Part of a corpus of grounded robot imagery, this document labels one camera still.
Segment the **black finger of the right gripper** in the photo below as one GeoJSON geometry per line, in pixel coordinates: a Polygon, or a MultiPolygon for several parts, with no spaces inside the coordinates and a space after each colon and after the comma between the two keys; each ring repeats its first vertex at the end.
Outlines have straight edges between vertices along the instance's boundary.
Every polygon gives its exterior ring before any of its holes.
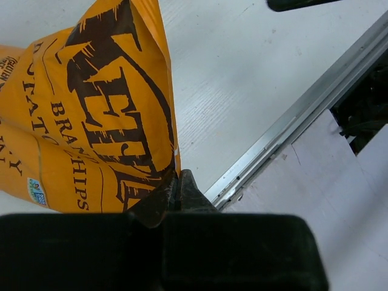
{"type": "Polygon", "coordinates": [[[338,0],[267,0],[266,3],[274,12],[285,12],[336,1],[338,0]]]}

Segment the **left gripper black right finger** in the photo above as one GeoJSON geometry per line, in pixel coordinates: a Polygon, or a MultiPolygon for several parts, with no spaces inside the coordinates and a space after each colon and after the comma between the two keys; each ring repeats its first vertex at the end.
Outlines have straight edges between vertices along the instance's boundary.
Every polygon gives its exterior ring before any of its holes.
{"type": "Polygon", "coordinates": [[[178,178],[175,203],[162,221],[166,290],[328,290],[315,237],[302,218],[221,213],[193,174],[178,178]]]}

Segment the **orange Kettle chips bag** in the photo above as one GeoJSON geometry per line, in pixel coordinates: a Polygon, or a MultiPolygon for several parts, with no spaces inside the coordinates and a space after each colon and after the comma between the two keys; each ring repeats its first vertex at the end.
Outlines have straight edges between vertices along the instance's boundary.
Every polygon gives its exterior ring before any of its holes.
{"type": "Polygon", "coordinates": [[[1,47],[1,190],[123,212],[180,171],[158,1],[96,1],[74,27],[1,47]]]}

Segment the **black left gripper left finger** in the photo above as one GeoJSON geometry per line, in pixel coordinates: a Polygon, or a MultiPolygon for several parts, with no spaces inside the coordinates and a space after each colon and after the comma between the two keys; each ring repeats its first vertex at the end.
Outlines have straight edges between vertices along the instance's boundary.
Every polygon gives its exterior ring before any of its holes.
{"type": "Polygon", "coordinates": [[[161,290],[158,224],[177,182],[123,213],[1,216],[1,289],[161,290]]]}

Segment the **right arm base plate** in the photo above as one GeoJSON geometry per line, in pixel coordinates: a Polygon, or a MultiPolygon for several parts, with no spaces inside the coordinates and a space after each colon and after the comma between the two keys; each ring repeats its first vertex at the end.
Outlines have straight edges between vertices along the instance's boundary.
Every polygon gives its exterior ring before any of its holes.
{"type": "Polygon", "coordinates": [[[331,109],[354,154],[387,124],[387,55],[367,70],[331,109]]]}

